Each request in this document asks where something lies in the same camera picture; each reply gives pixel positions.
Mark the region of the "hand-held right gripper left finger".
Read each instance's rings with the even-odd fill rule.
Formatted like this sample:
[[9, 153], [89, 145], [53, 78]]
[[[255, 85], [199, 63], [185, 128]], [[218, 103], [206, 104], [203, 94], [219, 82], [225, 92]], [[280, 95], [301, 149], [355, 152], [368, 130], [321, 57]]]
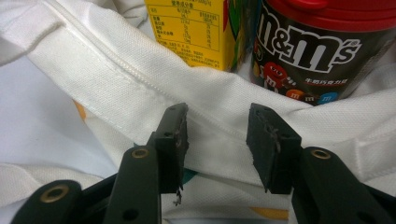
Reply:
[[147, 143], [124, 153], [103, 224], [162, 224], [162, 196], [181, 204], [187, 112], [185, 103], [166, 108]]

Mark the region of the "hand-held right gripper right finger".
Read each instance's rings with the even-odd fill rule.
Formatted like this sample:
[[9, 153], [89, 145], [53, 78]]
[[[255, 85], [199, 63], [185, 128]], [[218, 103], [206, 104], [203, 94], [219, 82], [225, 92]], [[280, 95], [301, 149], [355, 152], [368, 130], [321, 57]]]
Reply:
[[330, 150], [301, 143], [272, 108], [250, 106], [253, 165], [266, 191], [291, 197], [298, 224], [396, 224], [396, 197], [361, 183]]

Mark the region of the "white tote bag coloured blobs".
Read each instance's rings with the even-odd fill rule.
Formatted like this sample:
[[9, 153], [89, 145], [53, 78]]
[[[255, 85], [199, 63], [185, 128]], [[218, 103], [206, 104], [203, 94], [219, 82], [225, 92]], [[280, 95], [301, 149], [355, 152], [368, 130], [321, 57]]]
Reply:
[[[143, 0], [0, 0], [0, 66], [27, 58], [74, 102], [114, 162], [145, 143], [169, 105], [186, 103], [191, 180], [165, 218], [291, 219], [290, 200], [267, 193], [246, 144], [253, 103], [279, 113], [305, 146], [335, 152], [363, 183], [396, 196], [396, 44], [349, 98], [300, 103], [211, 68], [192, 68], [146, 34]], [[56, 179], [104, 177], [0, 162], [0, 224]]]

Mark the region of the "dark candy jar red lid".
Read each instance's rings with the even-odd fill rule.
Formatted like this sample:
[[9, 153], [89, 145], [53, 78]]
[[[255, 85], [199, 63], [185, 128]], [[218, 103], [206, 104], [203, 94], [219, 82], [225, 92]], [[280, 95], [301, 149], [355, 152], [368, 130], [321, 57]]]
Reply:
[[348, 97], [396, 42], [396, 0], [262, 0], [251, 81], [310, 105]]

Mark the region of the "yellow carton box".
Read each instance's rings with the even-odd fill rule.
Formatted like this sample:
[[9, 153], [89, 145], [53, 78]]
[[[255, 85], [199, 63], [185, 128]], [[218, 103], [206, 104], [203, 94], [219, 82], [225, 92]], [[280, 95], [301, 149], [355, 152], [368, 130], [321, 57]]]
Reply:
[[190, 66], [235, 72], [246, 59], [261, 0], [145, 0], [156, 40]]

